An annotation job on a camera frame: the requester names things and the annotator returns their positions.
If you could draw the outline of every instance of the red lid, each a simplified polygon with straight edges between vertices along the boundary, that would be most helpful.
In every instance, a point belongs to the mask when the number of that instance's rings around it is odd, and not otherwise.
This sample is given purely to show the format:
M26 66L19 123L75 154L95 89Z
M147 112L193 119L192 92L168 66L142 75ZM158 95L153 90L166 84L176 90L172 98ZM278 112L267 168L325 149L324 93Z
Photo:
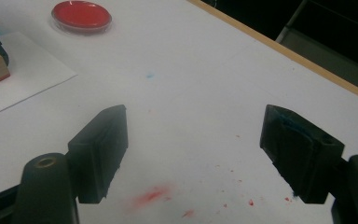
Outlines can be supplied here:
M61 2L53 8L52 14L56 20L80 28L103 27L112 20L104 7L86 1Z

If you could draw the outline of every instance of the table surface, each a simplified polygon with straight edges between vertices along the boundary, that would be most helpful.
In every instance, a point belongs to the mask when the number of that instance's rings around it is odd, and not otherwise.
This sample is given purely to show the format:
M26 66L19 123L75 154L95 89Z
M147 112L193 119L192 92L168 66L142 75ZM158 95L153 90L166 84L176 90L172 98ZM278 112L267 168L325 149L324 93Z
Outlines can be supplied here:
M77 76L0 112L0 191L99 111L125 105L130 146L107 198L81 223L332 223L293 198L259 148L267 104L296 111L358 154L358 95L185 0L97 0L103 35L57 30L57 0L0 0L0 32L21 32Z

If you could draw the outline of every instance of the wooden edge trim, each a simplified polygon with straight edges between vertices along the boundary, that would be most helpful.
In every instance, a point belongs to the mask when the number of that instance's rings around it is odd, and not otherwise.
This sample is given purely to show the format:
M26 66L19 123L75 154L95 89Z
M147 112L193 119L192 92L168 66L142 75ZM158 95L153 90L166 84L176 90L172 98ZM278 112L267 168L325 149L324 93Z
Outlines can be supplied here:
M299 63L299 64L307 67L309 70L315 72L316 74L320 75L321 77L324 77L324 78L330 80L331 82L337 84L338 86L346 89L347 91L350 91L350 92L358 95L358 87L351 84L349 81L336 76L335 74L325 70L318 64L311 62L310 60L302 57L301 55L295 53L294 51L291 51L290 49L278 44L277 42L269 39L268 37L261 35L254 29L244 25L243 23L240 23L239 21L234 20L233 18L229 17L225 13L217 10L214 7L209 6L208 4L206 4L200 0L187 0L187 1L197 7L200 7L201 9L207 11L208 13L214 15L218 19L225 21L226 23L230 24L231 26L243 31L247 35L249 35L249 36L253 37L254 39L260 41L261 43L269 46L270 48L275 49L276 51L280 52L280 54L283 54L284 56L295 61L296 63Z

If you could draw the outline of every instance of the sheet of paper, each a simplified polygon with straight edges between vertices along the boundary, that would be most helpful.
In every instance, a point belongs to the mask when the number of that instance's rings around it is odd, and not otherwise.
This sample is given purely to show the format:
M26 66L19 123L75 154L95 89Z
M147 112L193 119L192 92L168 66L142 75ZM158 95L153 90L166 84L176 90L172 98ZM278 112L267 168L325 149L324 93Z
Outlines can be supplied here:
M1 35L11 76L0 82L0 111L59 85L76 73L21 33Z

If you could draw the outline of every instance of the red stain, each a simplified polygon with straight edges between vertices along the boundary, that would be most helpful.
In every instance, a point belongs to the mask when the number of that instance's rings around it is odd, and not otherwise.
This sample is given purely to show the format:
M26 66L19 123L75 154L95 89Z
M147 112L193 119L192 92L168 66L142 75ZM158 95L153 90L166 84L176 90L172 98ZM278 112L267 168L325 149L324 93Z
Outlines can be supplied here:
M158 199L162 198L163 196L167 195L170 192L170 189L167 186L164 187L154 187L153 190L148 191L145 194L142 194L132 200L131 208L132 209L139 209L142 207L151 204ZM171 199L171 197L165 197L165 201Z
M182 215L182 217L193 217L194 216L194 210L187 210L185 211L185 213Z

